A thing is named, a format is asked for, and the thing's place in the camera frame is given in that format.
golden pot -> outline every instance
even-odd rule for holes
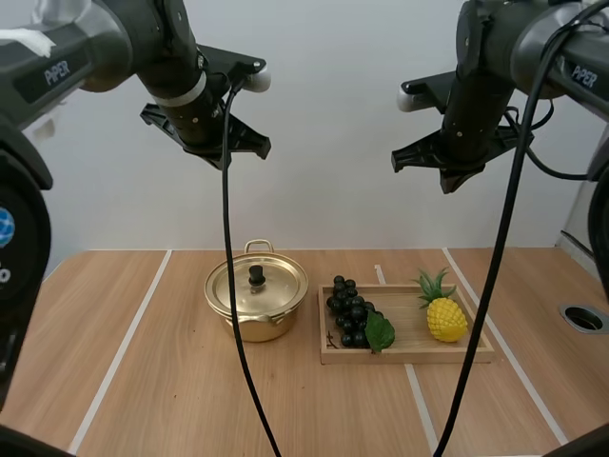
[[[268,251],[249,251],[259,244],[266,245]],[[273,340],[290,330],[308,288],[303,268],[289,257],[275,253],[267,240],[248,242],[245,253],[236,256],[233,263],[242,340]],[[226,262],[207,277],[206,298],[211,308],[220,314],[223,327],[233,334]]]

pineapple leaves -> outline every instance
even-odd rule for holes
[[[450,297],[453,293],[455,293],[455,290],[457,290],[457,286],[453,286],[452,288],[450,288],[450,290],[448,290],[445,294],[444,297],[448,298]]]
[[[421,276],[419,279],[415,279],[415,283],[421,286],[422,295],[419,297],[425,301],[425,305],[422,308],[429,306],[431,302],[437,298],[447,298],[452,295],[457,289],[456,286],[452,287],[447,292],[442,292],[442,280],[448,274],[448,267],[443,268],[435,279],[429,276],[429,273],[419,268]]]
[[[448,274],[447,270],[448,270],[448,267],[444,267],[442,269],[442,271],[440,271],[438,276],[436,276],[436,282],[434,283],[435,288],[439,288],[440,290],[442,290],[442,279],[444,279],[444,276],[446,276]]]

metal ring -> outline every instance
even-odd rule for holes
[[[203,92],[203,90],[206,88],[206,83],[207,83],[206,73],[204,71],[201,71],[201,77],[199,77],[199,81],[197,81],[197,84],[194,85],[194,88],[189,90],[187,93],[182,94],[179,97],[175,97],[175,98],[161,98],[161,97],[155,97],[154,95],[152,96],[152,98],[154,99],[154,101],[156,103],[158,103],[162,107],[168,107],[168,108],[182,107],[183,105],[187,105],[191,102],[194,102],[197,99],[197,97],[199,95],[201,95],[201,92]]]

wooden tray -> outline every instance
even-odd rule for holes
[[[448,290],[452,285],[444,285]],[[340,329],[334,323],[334,316],[325,301],[332,295],[332,286],[320,286],[320,336],[322,343],[321,359],[323,365],[330,364],[460,364],[463,362],[469,330],[472,328],[475,313],[467,304],[461,291],[452,298],[459,304],[468,323],[467,335],[456,343],[442,343],[436,340],[427,328],[427,312],[420,309],[421,288],[418,285],[371,285],[358,286],[358,292],[377,310],[389,319],[396,330],[396,340],[382,353],[372,353],[370,349],[343,348]],[[488,363],[495,359],[495,350],[484,334],[474,359],[477,363]]]

grape bunch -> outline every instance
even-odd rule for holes
[[[376,312],[382,317],[383,314],[375,310],[372,303],[366,302],[355,287],[352,279],[335,277],[333,294],[325,303],[336,316],[336,325],[343,331],[341,344],[345,348],[370,348],[365,336],[368,312]]]

